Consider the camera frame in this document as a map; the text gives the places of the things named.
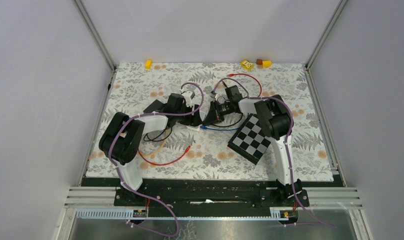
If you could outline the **white network switch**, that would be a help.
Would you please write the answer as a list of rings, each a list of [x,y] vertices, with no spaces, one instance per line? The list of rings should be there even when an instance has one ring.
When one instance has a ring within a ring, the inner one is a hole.
[[[201,130],[202,125],[201,124],[196,126],[187,125],[186,127],[191,131],[199,132]]]

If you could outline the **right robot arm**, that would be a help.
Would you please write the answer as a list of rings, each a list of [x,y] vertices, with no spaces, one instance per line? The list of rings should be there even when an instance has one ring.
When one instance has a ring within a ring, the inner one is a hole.
[[[302,187],[296,188],[294,182],[293,155],[291,134],[294,126],[292,111],[278,94],[270,97],[242,97],[236,85],[225,89],[227,98],[220,103],[214,100],[210,103],[203,125],[213,125],[224,120],[231,113],[253,114],[260,124],[259,130],[265,137],[274,139],[270,142],[273,147],[275,162],[278,166],[276,191],[277,201],[283,206],[291,205]]]

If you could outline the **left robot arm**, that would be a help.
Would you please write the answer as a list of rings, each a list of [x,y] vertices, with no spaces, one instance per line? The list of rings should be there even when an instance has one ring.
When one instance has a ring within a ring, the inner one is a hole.
[[[140,187],[142,174],[135,157],[145,134],[163,131],[175,124],[199,127],[202,124],[200,105],[193,103],[195,93],[172,93],[167,102],[154,100],[142,114],[130,117],[117,112],[99,140],[98,148],[119,171],[121,185],[127,188],[126,199],[134,206],[142,204],[145,192]]]

